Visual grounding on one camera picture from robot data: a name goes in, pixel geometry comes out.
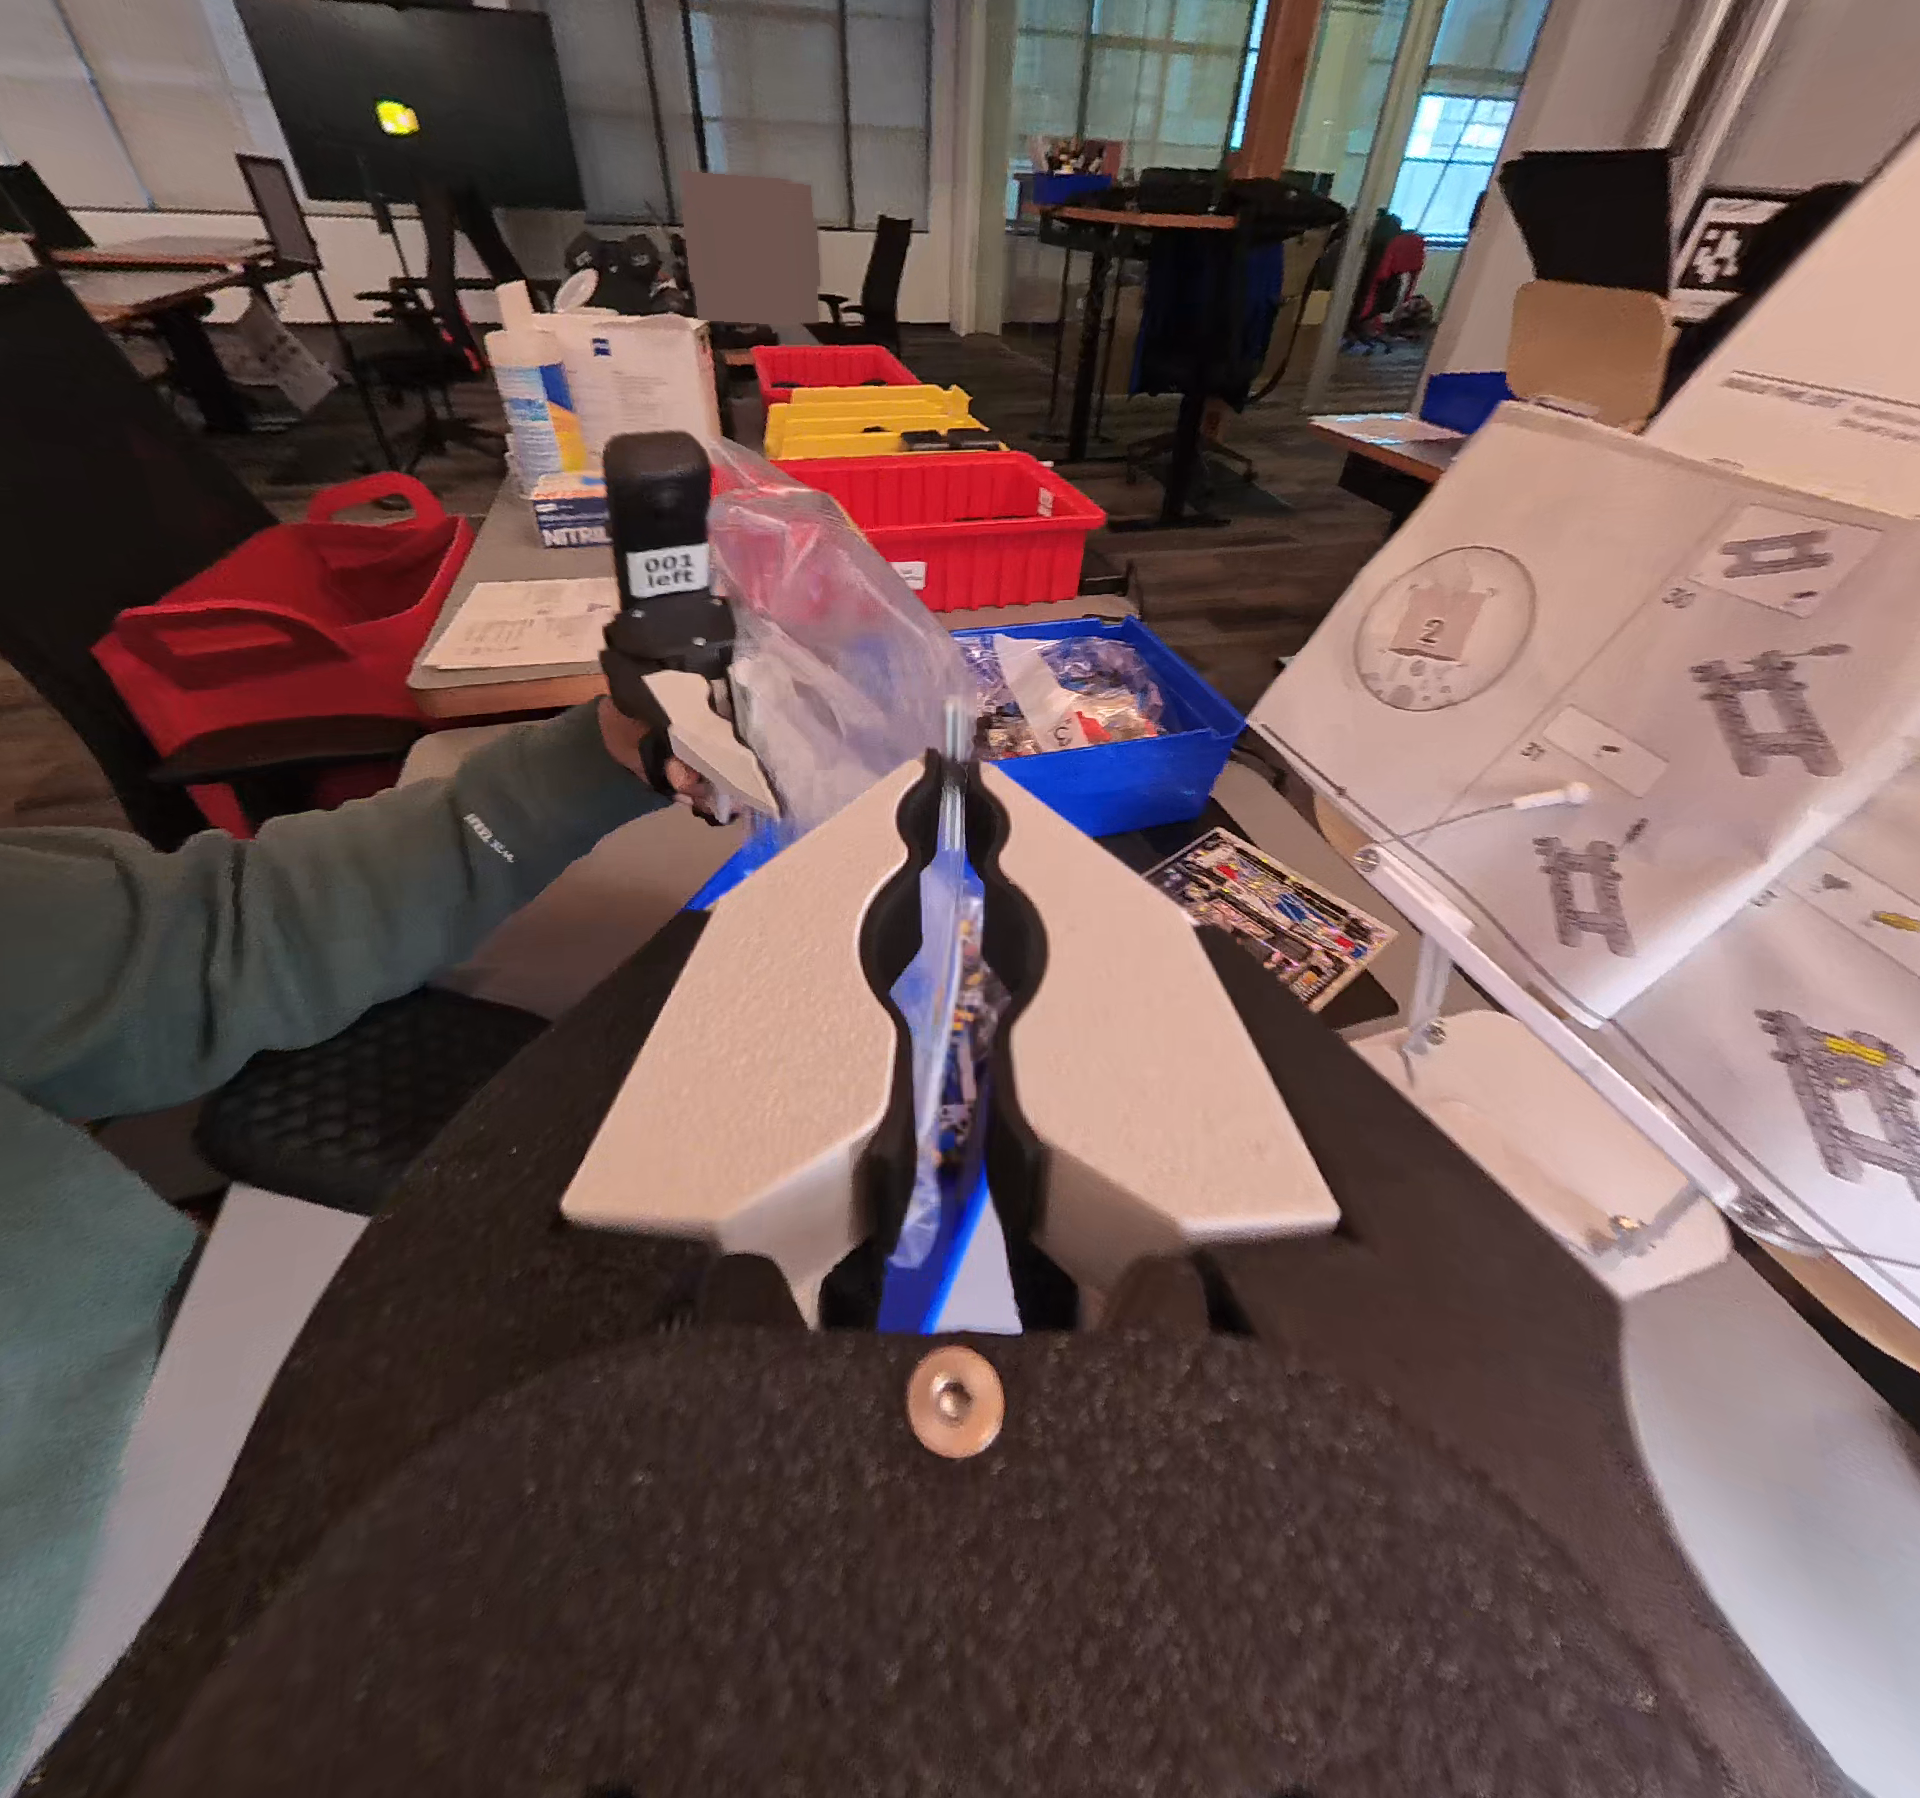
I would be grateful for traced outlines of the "red bag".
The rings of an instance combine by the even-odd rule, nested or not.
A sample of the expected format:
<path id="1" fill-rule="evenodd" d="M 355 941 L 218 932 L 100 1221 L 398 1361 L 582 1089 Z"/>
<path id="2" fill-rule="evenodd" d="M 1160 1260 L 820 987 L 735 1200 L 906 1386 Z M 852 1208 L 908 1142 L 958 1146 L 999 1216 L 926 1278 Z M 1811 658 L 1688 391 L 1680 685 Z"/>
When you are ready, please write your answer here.
<path id="1" fill-rule="evenodd" d="M 121 611 L 91 655 L 153 783 L 237 840 L 394 787 L 426 731 L 410 673 L 472 547 L 468 517 L 375 473 Z"/>

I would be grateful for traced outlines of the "white carton box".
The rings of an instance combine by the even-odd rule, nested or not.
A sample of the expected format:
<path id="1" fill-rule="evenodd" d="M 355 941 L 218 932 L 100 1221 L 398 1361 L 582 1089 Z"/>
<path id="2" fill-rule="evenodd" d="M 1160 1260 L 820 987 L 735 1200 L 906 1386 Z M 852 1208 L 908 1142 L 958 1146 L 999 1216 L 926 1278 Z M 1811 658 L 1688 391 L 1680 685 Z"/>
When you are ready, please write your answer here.
<path id="1" fill-rule="evenodd" d="M 684 434 L 723 439 L 707 325 L 678 314 L 545 317 L 585 446 L 585 471 L 600 473 L 622 437 Z"/>

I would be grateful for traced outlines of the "lego instruction booklet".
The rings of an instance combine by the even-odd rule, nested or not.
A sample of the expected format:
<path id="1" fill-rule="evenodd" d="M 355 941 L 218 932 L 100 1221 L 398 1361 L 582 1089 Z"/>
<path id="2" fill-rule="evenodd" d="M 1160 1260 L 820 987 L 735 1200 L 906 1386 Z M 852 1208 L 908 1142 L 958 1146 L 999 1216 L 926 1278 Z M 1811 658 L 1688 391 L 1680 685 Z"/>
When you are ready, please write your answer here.
<path id="1" fill-rule="evenodd" d="M 1260 698 L 1388 898 L 1916 1325 L 1916 517 L 1501 408 Z"/>

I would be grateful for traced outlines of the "white printed task sheet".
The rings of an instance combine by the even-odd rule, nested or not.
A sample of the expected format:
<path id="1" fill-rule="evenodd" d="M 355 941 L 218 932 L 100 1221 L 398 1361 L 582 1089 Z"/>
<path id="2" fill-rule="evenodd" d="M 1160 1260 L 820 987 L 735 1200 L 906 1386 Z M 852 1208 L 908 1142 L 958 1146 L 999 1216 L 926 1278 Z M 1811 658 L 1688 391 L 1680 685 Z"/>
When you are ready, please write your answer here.
<path id="1" fill-rule="evenodd" d="M 1703 358 L 1644 441 L 1678 458 L 1916 518 L 1916 134 Z"/>

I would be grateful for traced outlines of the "person's left hand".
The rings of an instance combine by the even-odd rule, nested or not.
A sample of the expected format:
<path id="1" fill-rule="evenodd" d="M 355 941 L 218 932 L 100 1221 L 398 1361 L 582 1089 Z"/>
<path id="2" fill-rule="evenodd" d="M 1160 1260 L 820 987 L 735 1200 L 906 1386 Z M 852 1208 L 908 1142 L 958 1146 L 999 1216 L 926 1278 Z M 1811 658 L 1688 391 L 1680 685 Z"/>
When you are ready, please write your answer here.
<path id="1" fill-rule="evenodd" d="M 612 761 L 659 803 L 678 805 L 705 827 L 732 827 L 732 797 L 669 749 L 666 731 L 623 714 L 612 698 L 596 703 L 596 724 Z"/>

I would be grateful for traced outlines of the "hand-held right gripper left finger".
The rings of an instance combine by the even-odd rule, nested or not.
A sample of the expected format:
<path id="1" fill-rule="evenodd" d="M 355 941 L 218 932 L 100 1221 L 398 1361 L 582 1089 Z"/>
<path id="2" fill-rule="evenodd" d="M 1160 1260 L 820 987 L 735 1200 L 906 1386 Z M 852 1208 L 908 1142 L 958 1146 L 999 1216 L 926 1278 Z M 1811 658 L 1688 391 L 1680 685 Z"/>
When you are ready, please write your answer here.
<path id="1" fill-rule="evenodd" d="M 822 1326 L 876 1326 L 914 1193 L 911 1045 L 942 764 L 902 763 L 700 912 L 559 1199 L 589 1233 L 766 1259 Z"/>

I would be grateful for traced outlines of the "lego sticker sheet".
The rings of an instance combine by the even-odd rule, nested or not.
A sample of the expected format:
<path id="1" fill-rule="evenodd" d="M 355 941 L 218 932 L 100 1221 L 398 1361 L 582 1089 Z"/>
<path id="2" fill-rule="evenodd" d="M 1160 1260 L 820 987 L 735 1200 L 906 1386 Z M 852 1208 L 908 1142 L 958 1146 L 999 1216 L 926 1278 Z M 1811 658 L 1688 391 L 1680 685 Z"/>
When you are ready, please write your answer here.
<path id="1" fill-rule="evenodd" d="M 1212 827 L 1142 871 L 1194 929 L 1227 936 L 1307 1012 L 1324 1012 L 1397 943 L 1397 931 Z"/>

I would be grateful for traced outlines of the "small red plastic bin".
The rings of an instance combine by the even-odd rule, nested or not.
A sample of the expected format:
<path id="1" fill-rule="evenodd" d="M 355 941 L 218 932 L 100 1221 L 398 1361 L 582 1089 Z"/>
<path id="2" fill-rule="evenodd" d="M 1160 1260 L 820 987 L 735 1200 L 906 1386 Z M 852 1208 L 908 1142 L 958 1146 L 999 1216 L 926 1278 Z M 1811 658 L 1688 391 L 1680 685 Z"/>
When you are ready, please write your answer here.
<path id="1" fill-rule="evenodd" d="M 797 392 L 908 391 L 921 384 L 881 344 L 755 344 L 749 361 L 757 395 L 769 408 L 792 403 Z"/>

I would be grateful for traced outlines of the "wipes canister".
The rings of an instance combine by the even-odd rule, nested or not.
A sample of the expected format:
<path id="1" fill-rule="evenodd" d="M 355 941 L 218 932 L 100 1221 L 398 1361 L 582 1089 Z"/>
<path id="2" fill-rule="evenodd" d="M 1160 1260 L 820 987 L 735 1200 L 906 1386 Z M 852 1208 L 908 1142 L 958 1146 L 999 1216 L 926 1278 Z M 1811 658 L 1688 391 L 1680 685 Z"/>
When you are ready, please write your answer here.
<path id="1" fill-rule="evenodd" d="M 587 446 L 564 357 L 550 319 L 536 310 L 525 279 L 494 288 L 497 325 L 483 333 L 483 355 L 505 425 L 516 487 L 531 495 L 541 480 L 587 471 Z"/>

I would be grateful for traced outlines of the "person's green sweatshirt torso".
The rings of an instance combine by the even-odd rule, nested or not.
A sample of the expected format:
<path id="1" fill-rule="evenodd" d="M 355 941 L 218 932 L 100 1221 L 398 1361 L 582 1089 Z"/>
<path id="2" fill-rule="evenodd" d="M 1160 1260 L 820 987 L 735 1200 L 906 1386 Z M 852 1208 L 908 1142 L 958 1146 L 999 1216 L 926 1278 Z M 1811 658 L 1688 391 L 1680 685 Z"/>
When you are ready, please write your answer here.
<path id="1" fill-rule="evenodd" d="M 4 1091 L 4 1771 L 36 1735 L 196 1244 L 94 1139 Z"/>

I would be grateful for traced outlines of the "clear plastic bag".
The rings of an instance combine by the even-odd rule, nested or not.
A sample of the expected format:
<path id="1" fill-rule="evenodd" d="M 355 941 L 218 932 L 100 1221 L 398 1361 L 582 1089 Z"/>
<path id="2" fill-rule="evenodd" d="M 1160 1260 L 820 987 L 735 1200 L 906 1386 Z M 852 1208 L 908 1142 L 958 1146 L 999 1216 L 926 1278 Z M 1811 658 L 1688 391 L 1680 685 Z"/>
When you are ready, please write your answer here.
<path id="1" fill-rule="evenodd" d="M 898 767 L 940 763 L 937 824 L 919 872 L 921 939 L 904 972 L 935 944 L 933 917 L 954 923 L 973 682 L 950 633 L 837 504 L 772 466 L 740 475 L 717 509 L 715 556 L 735 625 L 740 727 L 776 789 L 780 850 Z M 942 996 L 923 1064 L 908 1027 L 916 1179 L 933 1139 L 947 1009 Z"/>

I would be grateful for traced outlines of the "printed paper sheet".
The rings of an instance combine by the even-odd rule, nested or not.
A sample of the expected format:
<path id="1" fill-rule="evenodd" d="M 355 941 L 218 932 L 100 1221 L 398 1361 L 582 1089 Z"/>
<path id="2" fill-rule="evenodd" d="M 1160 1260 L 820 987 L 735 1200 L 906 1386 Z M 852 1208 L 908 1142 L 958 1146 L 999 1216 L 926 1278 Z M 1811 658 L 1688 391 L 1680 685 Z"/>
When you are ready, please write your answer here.
<path id="1" fill-rule="evenodd" d="M 612 577 L 477 582 L 421 653 L 421 666 L 520 673 L 596 663 L 616 611 Z"/>

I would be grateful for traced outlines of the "person's left forearm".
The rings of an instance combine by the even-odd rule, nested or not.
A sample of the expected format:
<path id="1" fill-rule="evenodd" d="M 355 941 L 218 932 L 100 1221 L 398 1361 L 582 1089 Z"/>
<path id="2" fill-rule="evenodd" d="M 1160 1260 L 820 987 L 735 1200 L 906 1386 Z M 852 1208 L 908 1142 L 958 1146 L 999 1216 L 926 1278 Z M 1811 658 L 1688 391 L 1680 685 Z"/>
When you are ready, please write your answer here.
<path id="1" fill-rule="evenodd" d="M 452 774 L 178 850 L 23 829 L 1 847 L 4 1093 L 80 1128 L 179 1107 L 462 964 L 659 803 L 597 704 Z"/>

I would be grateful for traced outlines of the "yellow plastic bin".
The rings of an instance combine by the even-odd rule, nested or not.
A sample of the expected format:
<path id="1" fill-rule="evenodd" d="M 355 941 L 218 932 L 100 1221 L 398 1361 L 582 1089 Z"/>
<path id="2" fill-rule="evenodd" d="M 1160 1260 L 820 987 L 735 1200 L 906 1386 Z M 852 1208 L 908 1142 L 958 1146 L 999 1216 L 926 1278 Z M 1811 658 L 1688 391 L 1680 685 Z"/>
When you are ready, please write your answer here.
<path id="1" fill-rule="evenodd" d="M 766 413 L 761 451 L 773 462 L 996 452 L 1001 441 L 972 416 L 958 387 L 795 387 Z"/>

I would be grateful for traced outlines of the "black mesh office chair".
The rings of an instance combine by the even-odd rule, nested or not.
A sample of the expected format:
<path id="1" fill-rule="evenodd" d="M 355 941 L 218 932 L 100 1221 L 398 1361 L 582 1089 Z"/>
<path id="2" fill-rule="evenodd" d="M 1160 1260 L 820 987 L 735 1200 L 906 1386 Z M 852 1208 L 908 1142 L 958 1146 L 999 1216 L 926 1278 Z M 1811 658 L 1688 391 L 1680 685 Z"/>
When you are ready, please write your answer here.
<path id="1" fill-rule="evenodd" d="M 257 1053 L 196 1116 L 203 1164 L 234 1187 L 369 1216 L 547 1020 L 421 989 L 325 1042 Z"/>

